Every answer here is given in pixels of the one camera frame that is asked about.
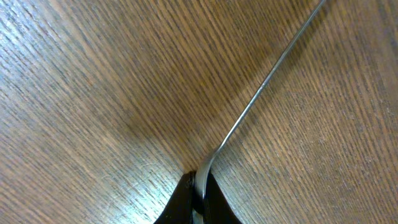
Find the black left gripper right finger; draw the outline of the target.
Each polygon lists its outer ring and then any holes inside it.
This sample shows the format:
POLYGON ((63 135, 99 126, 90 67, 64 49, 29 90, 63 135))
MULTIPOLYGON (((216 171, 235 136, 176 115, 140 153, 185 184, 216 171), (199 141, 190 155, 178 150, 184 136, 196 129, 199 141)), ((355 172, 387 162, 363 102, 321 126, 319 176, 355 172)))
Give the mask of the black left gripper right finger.
POLYGON ((204 222, 206 224, 241 224, 211 173, 208 176, 203 203, 204 222))

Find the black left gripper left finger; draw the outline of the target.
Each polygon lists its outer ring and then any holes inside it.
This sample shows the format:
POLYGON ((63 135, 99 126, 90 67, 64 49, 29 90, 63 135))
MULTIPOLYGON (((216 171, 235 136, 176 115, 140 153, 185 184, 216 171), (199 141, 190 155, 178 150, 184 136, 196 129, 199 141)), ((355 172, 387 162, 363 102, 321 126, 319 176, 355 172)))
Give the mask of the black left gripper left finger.
POLYGON ((182 175, 164 210, 154 224, 192 224, 195 172, 182 175))

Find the small metal rod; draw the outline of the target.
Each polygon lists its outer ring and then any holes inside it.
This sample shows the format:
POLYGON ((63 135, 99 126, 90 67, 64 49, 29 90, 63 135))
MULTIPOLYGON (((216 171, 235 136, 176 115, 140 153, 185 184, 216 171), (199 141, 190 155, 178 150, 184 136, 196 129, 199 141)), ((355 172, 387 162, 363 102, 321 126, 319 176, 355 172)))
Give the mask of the small metal rod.
POLYGON ((296 32, 292 40, 289 42, 288 46, 284 49, 276 63, 273 65, 272 69, 270 72, 267 74, 265 77, 264 81, 261 83, 259 88, 256 90, 255 94, 252 96, 252 98, 249 100, 247 103, 246 107, 242 111, 242 113, 239 115, 237 120, 234 122, 232 125, 231 129, 228 131, 226 136, 223 138, 223 140, 220 142, 220 145, 214 149, 211 153, 209 153, 203 162, 200 164, 197 173, 195 174, 195 181, 194 181, 194 188, 195 192, 199 196, 200 202, 204 201, 205 195, 206 195, 206 186, 207 186, 207 181, 208 181, 208 176, 212 167, 212 163, 214 162, 215 158, 217 155, 225 148, 226 143, 228 140, 231 138, 235 130, 237 130, 238 126, 241 124, 241 122, 244 120, 246 115, 249 113, 250 109, 252 106, 255 104, 256 100, 262 93, 262 91, 266 88, 267 84, 269 83, 270 79, 272 76, 275 74, 275 72, 278 70, 278 68, 282 65, 282 62, 287 58, 289 53, 292 51, 293 47, 295 46, 296 42, 299 40, 299 38, 302 36, 302 34, 305 32, 306 28, 309 26, 313 18, 316 16, 318 11, 322 8, 326 0, 319 0, 318 4, 314 8, 314 10, 310 13, 308 19, 301 25, 300 29, 296 32))

